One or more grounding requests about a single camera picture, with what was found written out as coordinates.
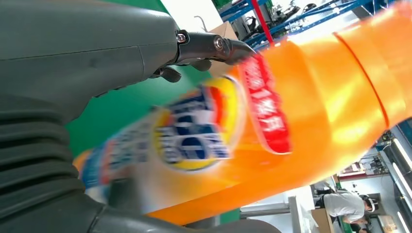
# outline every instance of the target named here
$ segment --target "white shirt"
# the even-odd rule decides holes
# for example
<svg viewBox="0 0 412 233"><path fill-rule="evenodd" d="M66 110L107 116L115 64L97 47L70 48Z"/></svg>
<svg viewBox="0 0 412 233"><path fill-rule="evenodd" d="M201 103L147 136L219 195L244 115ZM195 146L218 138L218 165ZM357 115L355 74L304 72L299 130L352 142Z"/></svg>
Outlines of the white shirt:
<svg viewBox="0 0 412 233"><path fill-rule="evenodd" d="M348 191L324 195L325 209L332 217L346 216L350 222L356 221L365 214L362 198Z"/></svg>

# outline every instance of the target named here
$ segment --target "detergent bottle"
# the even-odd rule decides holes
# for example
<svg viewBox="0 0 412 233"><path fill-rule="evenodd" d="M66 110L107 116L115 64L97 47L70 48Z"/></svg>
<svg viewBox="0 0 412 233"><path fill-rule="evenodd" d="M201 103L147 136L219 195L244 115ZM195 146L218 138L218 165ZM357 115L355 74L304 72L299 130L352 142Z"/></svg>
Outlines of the detergent bottle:
<svg viewBox="0 0 412 233"><path fill-rule="evenodd" d="M411 17L401 2L248 58L79 156L86 193L128 178L142 213L186 224L336 173L412 116Z"/></svg>

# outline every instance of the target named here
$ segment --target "bolt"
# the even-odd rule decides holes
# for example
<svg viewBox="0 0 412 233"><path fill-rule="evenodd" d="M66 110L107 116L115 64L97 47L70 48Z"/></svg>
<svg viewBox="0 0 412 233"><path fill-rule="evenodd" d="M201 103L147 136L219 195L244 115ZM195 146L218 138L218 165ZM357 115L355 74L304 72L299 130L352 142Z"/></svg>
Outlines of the bolt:
<svg viewBox="0 0 412 233"><path fill-rule="evenodd" d="M177 34L176 36L177 42L179 43L185 43L186 42L186 36L184 34Z"/></svg>
<svg viewBox="0 0 412 233"><path fill-rule="evenodd" d="M223 49L223 40L222 40L221 37L216 37L216 39L215 39L215 48L219 51Z"/></svg>

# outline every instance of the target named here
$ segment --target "man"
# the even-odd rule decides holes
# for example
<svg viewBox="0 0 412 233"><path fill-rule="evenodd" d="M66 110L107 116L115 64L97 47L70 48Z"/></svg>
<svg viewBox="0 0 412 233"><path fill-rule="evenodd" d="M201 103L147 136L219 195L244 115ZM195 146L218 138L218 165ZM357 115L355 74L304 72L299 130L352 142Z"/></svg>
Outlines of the man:
<svg viewBox="0 0 412 233"><path fill-rule="evenodd" d="M371 233L368 228L361 228L358 224L350 224L353 233Z"/></svg>
<svg viewBox="0 0 412 233"><path fill-rule="evenodd" d="M324 194L316 202L316 206L325 208L332 219L343 216L346 223L365 224L362 217L365 211L373 212L378 209L378 202L367 195L356 195L349 191L338 190L336 193Z"/></svg>

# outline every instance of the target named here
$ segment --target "red label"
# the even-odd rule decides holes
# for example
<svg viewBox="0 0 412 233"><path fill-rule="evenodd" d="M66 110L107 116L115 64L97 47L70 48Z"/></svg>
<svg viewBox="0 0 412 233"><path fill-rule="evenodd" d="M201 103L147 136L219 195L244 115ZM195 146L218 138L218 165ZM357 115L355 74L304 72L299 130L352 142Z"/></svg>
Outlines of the red label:
<svg viewBox="0 0 412 233"><path fill-rule="evenodd" d="M281 98L274 91L275 80L264 58L257 54L240 66L243 86L261 143L272 153L290 153L291 142Z"/></svg>

